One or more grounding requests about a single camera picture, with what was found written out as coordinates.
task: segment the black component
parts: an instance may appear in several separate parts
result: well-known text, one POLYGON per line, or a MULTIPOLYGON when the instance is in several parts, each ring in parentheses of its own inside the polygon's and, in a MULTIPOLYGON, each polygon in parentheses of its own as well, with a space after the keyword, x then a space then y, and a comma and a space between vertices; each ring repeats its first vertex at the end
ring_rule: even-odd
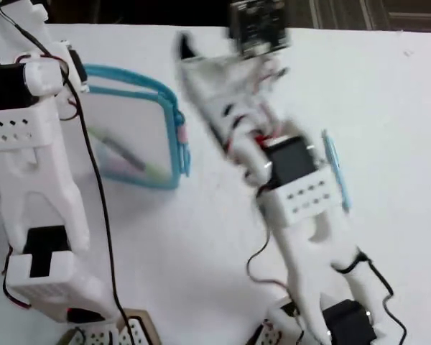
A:
POLYGON ((244 58, 287 47, 284 0, 241 0, 231 5, 230 36, 244 58))
POLYGON ((223 117, 226 117, 230 114, 231 110, 233 109, 234 104, 229 104, 225 107, 225 109, 223 110, 223 117))
POLYGON ((255 345, 257 343, 257 340, 259 340, 262 329, 264 329, 263 325, 257 327, 256 331, 254 332, 254 335, 248 340, 246 345, 255 345))
POLYGON ((316 171, 304 137, 293 137, 265 147, 264 152, 273 164, 269 189, 281 187, 316 171))
POLYGON ((83 66, 83 63, 81 62, 79 54, 74 49, 69 49, 69 53, 75 68, 77 69, 78 75, 80 76, 81 82, 86 83, 88 80, 88 74, 86 73, 85 66, 83 66))
POLYGON ((189 36, 186 33, 180 35, 180 46, 179 46, 179 56, 181 60, 190 59, 196 57, 195 52, 190 47, 189 36))
POLYGON ((67 310, 67 322, 70 323, 89 323, 104 321, 105 318, 95 311, 86 309, 71 308, 67 310))
POLYGON ((70 250, 70 247, 63 225, 29 229, 24 254, 32 254, 30 277, 50 275, 52 253, 67 250, 70 250))
POLYGON ((282 308, 282 311, 284 311, 288 316, 290 316, 291 318, 294 317, 294 313, 297 310, 297 305, 295 304, 294 301, 284 305, 282 308))
POLYGON ((370 345, 376 339, 366 310, 359 302, 344 300, 324 310, 323 315, 333 345, 370 345))
POLYGON ((28 108, 38 102, 26 86, 25 64, 0 65, 0 110, 28 108))

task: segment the red wire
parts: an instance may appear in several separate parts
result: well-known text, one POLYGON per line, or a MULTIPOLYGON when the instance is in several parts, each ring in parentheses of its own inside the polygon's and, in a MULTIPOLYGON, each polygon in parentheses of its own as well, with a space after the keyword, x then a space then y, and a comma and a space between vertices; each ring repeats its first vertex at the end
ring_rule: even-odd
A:
POLYGON ((22 302, 22 301, 18 300, 17 298, 13 297, 9 293, 8 288, 6 287, 6 273, 7 273, 7 270, 8 270, 9 258, 11 257, 11 254, 13 254, 13 248, 11 246, 9 246, 8 254, 6 255, 6 259, 5 259, 4 269, 1 272, 2 275, 4 276, 4 278, 3 278, 3 285, 2 285, 3 293, 5 294, 6 298, 8 298, 11 302, 13 302, 18 307, 21 307, 21 308, 23 308, 25 310, 29 310, 32 306, 30 304, 22 302))

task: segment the white plastic part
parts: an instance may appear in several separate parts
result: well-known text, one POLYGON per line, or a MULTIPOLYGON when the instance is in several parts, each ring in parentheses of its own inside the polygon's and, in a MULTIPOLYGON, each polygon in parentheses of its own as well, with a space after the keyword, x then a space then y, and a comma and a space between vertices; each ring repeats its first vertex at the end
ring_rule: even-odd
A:
MULTIPOLYGON (((63 59, 69 67, 69 79, 76 91, 85 92, 88 86, 81 83, 75 64, 68 51, 68 41, 57 42, 51 38, 46 28, 45 21, 48 19, 43 5, 34 5, 30 0, 19 0, 12 4, 1 6, 1 10, 10 16, 17 24, 36 37, 52 55, 63 59)), ((13 26, 0 16, 0 35, 9 44, 14 55, 25 55, 28 52, 42 52, 13 26)))
POLYGON ((72 252, 53 252, 47 277, 30 277, 31 263, 30 254, 11 256, 6 283, 54 321, 67 322, 70 308, 90 310, 106 320, 118 317, 111 290, 89 273, 72 252))
POLYGON ((68 345, 118 345, 119 343, 119 332, 114 324, 81 328, 81 331, 85 337, 77 331, 68 345))
POLYGON ((59 63, 39 59, 26 63, 24 78, 27 89, 34 96, 55 95, 62 90, 62 75, 59 63))
POLYGON ((257 187, 269 181, 272 166, 251 133, 262 130, 272 134, 272 125, 279 122, 271 111, 265 114, 269 107, 264 96, 253 94, 258 68, 257 59, 244 61, 234 57, 194 57, 180 63, 187 96, 221 144, 229 147, 228 156, 247 168, 257 187), (243 120, 233 128, 240 116, 243 120))
MULTIPOLYGON (((194 57, 180 63, 188 98, 197 106, 222 144, 231 137, 234 147, 237 147, 237 141, 242 143, 253 128, 266 128, 256 106, 259 102, 251 92, 251 77, 256 64, 249 61, 254 62, 255 59, 243 63, 232 57, 194 57), (236 106, 227 115, 225 109, 229 104, 236 106), (243 123, 234 131, 233 120, 248 112, 251 123, 243 123)), ((268 95, 262 96, 268 101, 268 95)), ((280 134, 307 137, 291 119, 282 122, 280 134)), ((256 173, 249 176, 249 184, 263 181, 261 162, 264 161, 257 159, 256 150, 250 148, 251 144, 240 146, 241 151, 235 151, 237 154, 233 158, 247 167, 250 173, 256 173)), ((325 163, 319 157, 317 161, 325 163)), ((266 191, 259 198, 266 224, 277 240, 287 267, 287 285, 300 309, 299 322, 323 345, 331 345, 321 309, 321 297, 325 293, 323 290, 328 278, 323 273, 330 267, 347 268, 358 254, 358 246, 349 231, 348 219, 341 203, 342 195, 328 164, 321 165, 319 171, 288 185, 266 191)), ((378 338, 382 342, 386 341, 386 344, 396 344, 399 341, 397 334, 384 332, 386 324, 390 322, 382 305, 385 292, 379 292, 381 283, 368 265, 361 263, 344 277, 354 300, 371 312, 378 338)), ((280 308, 272 308, 269 315, 285 333, 297 332, 294 320, 280 308)))
POLYGON ((128 328, 124 327, 119 335, 119 345, 151 345, 145 336, 144 329, 140 322, 134 319, 129 319, 128 322, 131 326, 134 344, 131 344, 131 337, 129 336, 128 328))
POLYGON ((283 228, 341 205, 342 196, 332 168, 325 165, 299 180, 263 193, 258 203, 268 224, 283 228))
POLYGON ((69 168, 54 97, 29 108, 0 111, 0 214, 17 253, 22 253, 31 226, 24 207, 32 194, 41 195, 59 213, 70 249, 88 250, 85 208, 69 168), (20 162, 28 148, 36 164, 20 162))

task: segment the white surface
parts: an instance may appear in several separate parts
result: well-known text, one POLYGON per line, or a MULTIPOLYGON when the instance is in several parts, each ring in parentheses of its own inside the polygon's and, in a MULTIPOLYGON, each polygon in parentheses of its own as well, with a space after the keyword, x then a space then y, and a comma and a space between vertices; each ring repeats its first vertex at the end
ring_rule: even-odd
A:
MULTIPOLYGON (((171 27, 53 27, 85 62, 137 70, 181 96, 171 27)), ((192 29, 209 56, 228 52, 221 29, 192 29)), ((358 243, 394 286, 391 309, 406 345, 431 344, 431 34, 294 30, 284 52, 293 76, 281 95, 320 142, 333 133, 354 201, 358 243)), ((0 57, 4 44, 0 41, 0 57)), ((243 344, 282 291, 256 286, 244 264, 264 240, 253 193, 224 162, 193 107, 193 173, 174 193, 106 182, 122 303, 147 309, 164 344, 243 344)), ((78 123, 64 125, 91 227, 93 270, 108 278, 101 207, 78 123)), ((0 270, 6 240, 0 225, 0 270)), ((276 245, 254 264, 285 279, 276 245)), ((52 344, 62 327, 1 294, 0 344, 52 344)))

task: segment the white plastic bracket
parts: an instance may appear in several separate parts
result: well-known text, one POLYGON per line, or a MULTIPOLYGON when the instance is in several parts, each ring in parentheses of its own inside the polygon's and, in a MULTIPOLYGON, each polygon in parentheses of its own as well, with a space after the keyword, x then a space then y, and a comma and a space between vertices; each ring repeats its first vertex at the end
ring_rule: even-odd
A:
POLYGON ((324 165, 312 174, 263 193, 258 203, 267 223, 280 229, 341 204, 342 195, 332 168, 324 165))

